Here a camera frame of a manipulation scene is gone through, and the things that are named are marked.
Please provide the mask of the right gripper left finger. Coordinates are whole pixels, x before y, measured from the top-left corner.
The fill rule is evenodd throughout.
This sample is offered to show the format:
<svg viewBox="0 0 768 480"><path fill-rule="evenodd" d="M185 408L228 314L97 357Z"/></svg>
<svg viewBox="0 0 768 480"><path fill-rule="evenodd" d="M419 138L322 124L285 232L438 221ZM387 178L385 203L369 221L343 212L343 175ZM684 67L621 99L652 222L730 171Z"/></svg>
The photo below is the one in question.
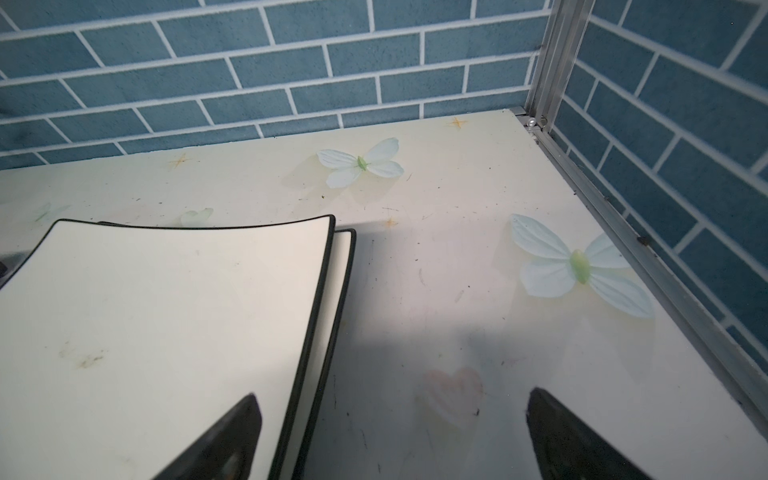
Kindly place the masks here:
<svg viewBox="0 0 768 480"><path fill-rule="evenodd" d="M249 393L154 479L248 479L261 427L257 398Z"/></svg>

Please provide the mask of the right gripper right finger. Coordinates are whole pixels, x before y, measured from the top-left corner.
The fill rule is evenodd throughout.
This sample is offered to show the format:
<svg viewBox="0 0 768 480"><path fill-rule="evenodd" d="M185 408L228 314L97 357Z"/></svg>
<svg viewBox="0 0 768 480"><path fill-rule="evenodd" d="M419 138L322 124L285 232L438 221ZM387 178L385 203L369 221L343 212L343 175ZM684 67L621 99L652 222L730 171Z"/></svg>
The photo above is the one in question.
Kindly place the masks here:
<svg viewBox="0 0 768 480"><path fill-rule="evenodd" d="M649 476L543 388L529 395L526 423L544 479L637 479Z"/></svg>

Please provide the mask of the white square plate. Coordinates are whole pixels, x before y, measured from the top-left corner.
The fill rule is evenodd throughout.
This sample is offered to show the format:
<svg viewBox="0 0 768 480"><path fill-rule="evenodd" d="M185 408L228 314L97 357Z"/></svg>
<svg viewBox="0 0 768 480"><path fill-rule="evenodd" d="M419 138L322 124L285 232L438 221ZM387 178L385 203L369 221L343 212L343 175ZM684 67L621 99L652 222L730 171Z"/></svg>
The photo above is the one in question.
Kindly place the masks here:
<svg viewBox="0 0 768 480"><path fill-rule="evenodd" d="M2 477L150 479L253 396L278 478L335 226L56 221L1 289Z"/></svg>
<svg viewBox="0 0 768 480"><path fill-rule="evenodd" d="M248 479L283 479L314 428L356 234L331 215L266 226L119 225L99 330L109 405L88 474L157 475L253 393Z"/></svg>

